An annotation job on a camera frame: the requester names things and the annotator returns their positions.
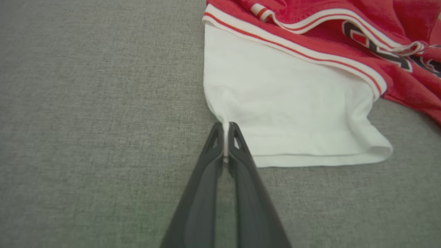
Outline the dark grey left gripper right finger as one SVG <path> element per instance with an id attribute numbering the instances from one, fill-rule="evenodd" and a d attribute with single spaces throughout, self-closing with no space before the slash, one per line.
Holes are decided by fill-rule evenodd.
<path id="1" fill-rule="evenodd" d="M 237 246 L 291 248 L 244 136 L 234 122 L 227 135 L 229 170 L 236 185 Z"/>

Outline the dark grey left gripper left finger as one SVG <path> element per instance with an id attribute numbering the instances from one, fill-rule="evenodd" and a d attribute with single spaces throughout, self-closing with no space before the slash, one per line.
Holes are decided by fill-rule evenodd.
<path id="1" fill-rule="evenodd" d="M 224 131 L 213 125 L 161 243 L 162 248 L 215 246 L 216 189 L 222 174 Z"/>

